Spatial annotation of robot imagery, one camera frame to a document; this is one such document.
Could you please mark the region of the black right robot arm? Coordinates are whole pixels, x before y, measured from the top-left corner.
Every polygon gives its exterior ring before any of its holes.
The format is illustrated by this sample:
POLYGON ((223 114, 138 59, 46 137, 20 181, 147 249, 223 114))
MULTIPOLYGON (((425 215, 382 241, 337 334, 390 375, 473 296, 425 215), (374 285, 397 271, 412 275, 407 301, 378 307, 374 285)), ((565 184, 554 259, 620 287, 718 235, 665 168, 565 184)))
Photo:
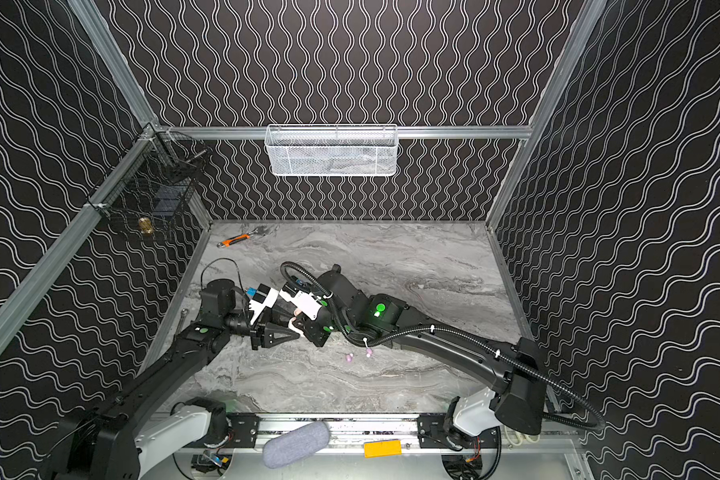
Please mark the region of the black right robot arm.
POLYGON ((322 334, 337 332, 350 344, 399 348, 437 360, 478 380, 483 388, 451 404, 453 429, 476 436, 496 426, 537 435, 544 421, 590 432, 605 426, 588 400, 543 373, 533 341, 511 344, 484 338, 436 320, 388 294, 368 296, 339 265, 315 276, 295 262, 280 272, 286 283, 313 298, 311 317, 322 334))

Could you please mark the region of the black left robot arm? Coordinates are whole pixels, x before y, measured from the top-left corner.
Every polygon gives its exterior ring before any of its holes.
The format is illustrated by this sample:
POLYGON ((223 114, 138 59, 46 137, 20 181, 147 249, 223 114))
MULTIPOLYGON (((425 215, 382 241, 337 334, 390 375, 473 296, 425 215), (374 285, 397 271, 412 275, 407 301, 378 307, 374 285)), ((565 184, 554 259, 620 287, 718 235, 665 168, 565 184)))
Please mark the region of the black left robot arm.
POLYGON ((195 322, 179 332, 167 351, 146 370, 100 404, 69 414, 43 457, 41 479, 139 479, 183 447, 218 448, 236 435, 225 406, 193 398, 167 419, 149 421, 191 376, 214 360, 234 336, 255 347, 297 338, 273 318, 281 295, 265 285, 243 291, 234 281, 211 281, 201 291, 195 322))

